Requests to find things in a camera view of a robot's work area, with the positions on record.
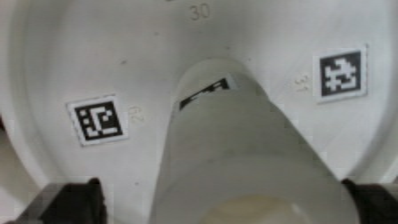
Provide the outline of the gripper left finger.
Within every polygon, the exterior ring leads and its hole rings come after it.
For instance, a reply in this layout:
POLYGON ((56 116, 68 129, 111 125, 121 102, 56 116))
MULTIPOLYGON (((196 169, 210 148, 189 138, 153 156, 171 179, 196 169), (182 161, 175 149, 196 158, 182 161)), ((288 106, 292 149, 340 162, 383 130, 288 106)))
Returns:
POLYGON ((50 183, 43 188, 15 224, 107 224, 102 182, 50 183))

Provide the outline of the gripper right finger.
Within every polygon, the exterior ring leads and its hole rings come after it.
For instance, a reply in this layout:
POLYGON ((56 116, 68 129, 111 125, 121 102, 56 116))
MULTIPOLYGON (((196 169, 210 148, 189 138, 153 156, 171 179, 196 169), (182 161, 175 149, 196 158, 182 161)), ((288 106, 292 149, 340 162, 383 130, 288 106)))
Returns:
POLYGON ((398 224, 398 184, 358 184, 351 179, 342 183, 354 198, 361 224, 398 224))

